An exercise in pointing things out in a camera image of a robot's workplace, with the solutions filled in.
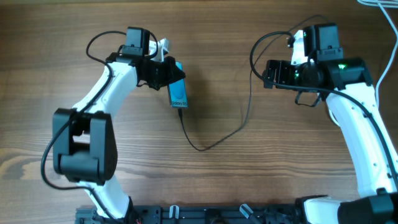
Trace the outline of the Galaxy S25 smartphone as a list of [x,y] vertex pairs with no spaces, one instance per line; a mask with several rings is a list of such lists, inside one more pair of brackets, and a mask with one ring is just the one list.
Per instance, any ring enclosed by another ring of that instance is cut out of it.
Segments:
[[168,86],[169,101],[173,108],[188,108],[185,79],[171,83]]

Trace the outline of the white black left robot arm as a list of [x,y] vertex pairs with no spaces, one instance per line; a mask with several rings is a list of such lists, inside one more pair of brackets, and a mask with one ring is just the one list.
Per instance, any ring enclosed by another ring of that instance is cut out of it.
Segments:
[[[143,219],[121,188],[115,170],[118,151],[113,118],[135,88],[160,90],[185,78],[169,56],[169,41],[157,40],[143,28],[128,27],[125,44],[104,60],[87,56],[104,66],[100,79],[72,108],[53,114],[52,139],[40,164],[42,180],[57,190],[83,189],[96,207],[91,214],[78,212],[78,223],[142,223]],[[55,185],[45,174],[46,160],[53,155],[53,169],[67,178],[69,188]]]

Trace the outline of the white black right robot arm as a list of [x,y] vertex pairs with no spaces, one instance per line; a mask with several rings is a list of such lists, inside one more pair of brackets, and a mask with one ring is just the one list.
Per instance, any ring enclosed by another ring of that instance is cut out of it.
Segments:
[[336,119],[357,178],[359,199],[327,196],[301,201],[307,223],[396,223],[397,153],[376,104],[373,80],[363,59],[345,58],[335,24],[290,34],[289,61],[270,60],[266,88],[315,92]]

